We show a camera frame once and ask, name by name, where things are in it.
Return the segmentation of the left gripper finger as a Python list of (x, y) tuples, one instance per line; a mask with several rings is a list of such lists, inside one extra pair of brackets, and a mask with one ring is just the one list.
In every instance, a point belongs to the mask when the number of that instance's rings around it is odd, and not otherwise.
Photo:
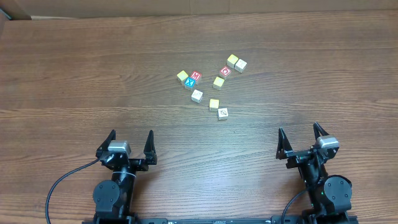
[(144, 147), (144, 154), (146, 156), (147, 161), (156, 161), (157, 160), (157, 154), (155, 151), (155, 145), (154, 145), (154, 132), (153, 130), (149, 131), (146, 145)]
[(103, 153), (108, 150), (111, 141), (116, 139), (116, 131), (113, 129), (103, 143), (97, 148), (97, 153)]

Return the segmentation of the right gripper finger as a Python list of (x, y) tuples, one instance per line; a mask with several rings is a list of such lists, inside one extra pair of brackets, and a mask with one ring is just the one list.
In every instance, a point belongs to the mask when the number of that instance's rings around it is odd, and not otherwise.
[(314, 131), (315, 139), (318, 139), (320, 136), (328, 135), (328, 133), (319, 125), (318, 122), (314, 122), (313, 131)]
[(288, 154), (293, 152), (293, 149), (285, 135), (283, 128), (279, 128), (278, 146), (276, 154)]

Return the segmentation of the white block leaf drawing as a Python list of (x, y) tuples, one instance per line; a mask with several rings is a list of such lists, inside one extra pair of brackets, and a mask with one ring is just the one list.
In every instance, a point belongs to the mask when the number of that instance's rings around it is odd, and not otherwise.
[(228, 119), (229, 113), (227, 108), (219, 108), (218, 109), (218, 119), (219, 120), (224, 120)]

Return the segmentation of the white block red side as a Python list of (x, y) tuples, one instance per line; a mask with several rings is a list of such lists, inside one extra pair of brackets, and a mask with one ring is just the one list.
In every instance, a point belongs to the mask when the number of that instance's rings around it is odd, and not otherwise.
[(201, 103), (201, 101), (203, 99), (203, 92), (199, 91), (199, 90), (194, 90), (191, 95), (191, 99), (192, 99), (192, 101), (194, 101), (196, 103)]

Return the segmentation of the yellow top block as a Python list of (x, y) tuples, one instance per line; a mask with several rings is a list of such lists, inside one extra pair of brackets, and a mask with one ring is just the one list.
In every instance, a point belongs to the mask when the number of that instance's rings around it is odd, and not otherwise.
[(209, 102), (209, 110), (210, 111), (218, 111), (220, 101), (217, 99), (210, 99)]

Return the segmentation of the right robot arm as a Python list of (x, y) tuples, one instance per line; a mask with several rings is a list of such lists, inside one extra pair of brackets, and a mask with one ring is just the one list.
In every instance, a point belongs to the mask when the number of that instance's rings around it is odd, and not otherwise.
[[(318, 123), (313, 124), (315, 144), (305, 151), (294, 151), (282, 128), (279, 128), (276, 159), (286, 160), (288, 169), (297, 168), (305, 189), (294, 196), (285, 206), (282, 215), (272, 223), (303, 224), (358, 224), (351, 210), (352, 183), (342, 175), (329, 175), (325, 163), (334, 158), (340, 148), (336, 137), (328, 134)], [(307, 193), (311, 209), (299, 216), (287, 216), (287, 210), (301, 195)]]

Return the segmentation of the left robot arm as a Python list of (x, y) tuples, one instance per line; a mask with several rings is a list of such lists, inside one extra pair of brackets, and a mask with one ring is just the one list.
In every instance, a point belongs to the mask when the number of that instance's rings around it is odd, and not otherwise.
[(112, 171), (111, 178), (100, 182), (93, 191), (96, 204), (94, 223), (140, 223), (130, 206), (137, 172), (149, 170), (156, 165), (154, 132), (149, 131), (144, 146), (144, 158), (131, 158), (128, 141), (118, 141), (112, 130), (96, 150), (96, 157), (102, 166)]

